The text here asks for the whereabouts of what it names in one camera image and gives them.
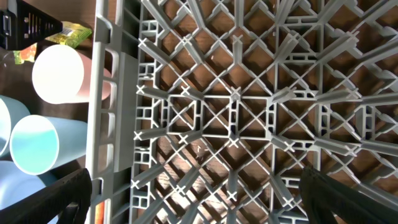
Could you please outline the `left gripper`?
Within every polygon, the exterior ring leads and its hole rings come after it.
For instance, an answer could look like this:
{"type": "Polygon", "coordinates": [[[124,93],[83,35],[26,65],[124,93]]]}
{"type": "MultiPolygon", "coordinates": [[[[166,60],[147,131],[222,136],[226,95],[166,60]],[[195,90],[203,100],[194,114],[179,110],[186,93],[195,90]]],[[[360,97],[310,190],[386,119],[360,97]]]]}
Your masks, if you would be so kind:
{"type": "Polygon", "coordinates": [[[16,16],[1,10],[1,47],[5,50],[24,50],[62,30],[59,20],[22,0],[16,0],[16,16]]]}

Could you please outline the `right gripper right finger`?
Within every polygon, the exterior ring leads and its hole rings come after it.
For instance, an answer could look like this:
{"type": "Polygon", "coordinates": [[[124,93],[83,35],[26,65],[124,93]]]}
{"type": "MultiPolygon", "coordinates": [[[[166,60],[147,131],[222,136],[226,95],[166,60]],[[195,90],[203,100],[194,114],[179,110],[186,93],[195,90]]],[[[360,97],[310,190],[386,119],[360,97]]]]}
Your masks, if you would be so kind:
{"type": "Polygon", "coordinates": [[[312,166],[304,168],[300,195],[310,223],[397,223],[397,211],[371,199],[312,166]]]}

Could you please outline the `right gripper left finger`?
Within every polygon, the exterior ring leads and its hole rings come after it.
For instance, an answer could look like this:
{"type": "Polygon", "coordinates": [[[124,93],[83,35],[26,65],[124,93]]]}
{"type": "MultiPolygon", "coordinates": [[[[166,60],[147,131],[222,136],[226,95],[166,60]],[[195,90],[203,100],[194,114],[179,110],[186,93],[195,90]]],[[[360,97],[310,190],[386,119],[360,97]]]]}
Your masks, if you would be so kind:
{"type": "Polygon", "coordinates": [[[84,223],[91,205],[92,183],[86,168],[1,210],[1,223],[84,223]]]}

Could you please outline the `yellow green snack wrapper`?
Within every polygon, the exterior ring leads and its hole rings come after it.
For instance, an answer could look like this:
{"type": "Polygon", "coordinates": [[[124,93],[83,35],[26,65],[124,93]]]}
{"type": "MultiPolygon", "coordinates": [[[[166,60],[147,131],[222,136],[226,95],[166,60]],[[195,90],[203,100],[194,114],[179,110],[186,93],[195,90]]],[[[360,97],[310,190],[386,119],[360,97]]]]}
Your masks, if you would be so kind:
{"type": "MultiPolygon", "coordinates": [[[[46,37],[45,40],[54,42],[60,45],[67,45],[72,48],[79,46],[84,40],[86,40],[91,34],[90,28],[84,27],[81,24],[76,24],[68,21],[62,21],[63,29],[60,33],[46,37]]],[[[35,62],[35,55],[37,52],[37,43],[32,44],[24,50],[15,50],[14,62],[16,65],[27,62],[35,62]]]]}

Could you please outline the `dark blue plate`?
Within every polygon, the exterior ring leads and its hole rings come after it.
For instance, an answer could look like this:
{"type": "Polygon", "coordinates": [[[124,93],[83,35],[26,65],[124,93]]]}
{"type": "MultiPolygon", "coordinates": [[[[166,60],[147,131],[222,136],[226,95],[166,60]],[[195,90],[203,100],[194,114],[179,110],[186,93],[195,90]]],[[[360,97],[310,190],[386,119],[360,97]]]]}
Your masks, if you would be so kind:
{"type": "Polygon", "coordinates": [[[50,172],[29,175],[11,161],[1,161],[1,210],[52,185],[57,178],[50,172]]]}

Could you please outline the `light blue bowl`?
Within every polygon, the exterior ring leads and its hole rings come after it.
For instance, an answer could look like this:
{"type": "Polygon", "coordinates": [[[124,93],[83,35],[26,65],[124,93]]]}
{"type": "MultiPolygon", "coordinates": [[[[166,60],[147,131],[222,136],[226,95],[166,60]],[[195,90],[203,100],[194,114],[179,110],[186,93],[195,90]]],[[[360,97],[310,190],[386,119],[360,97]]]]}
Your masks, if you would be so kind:
{"type": "Polygon", "coordinates": [[[28,115],[30,111],[23,103],[1,95],[1,157],[9,154],[9,141],[14,126],[28,115]]]}

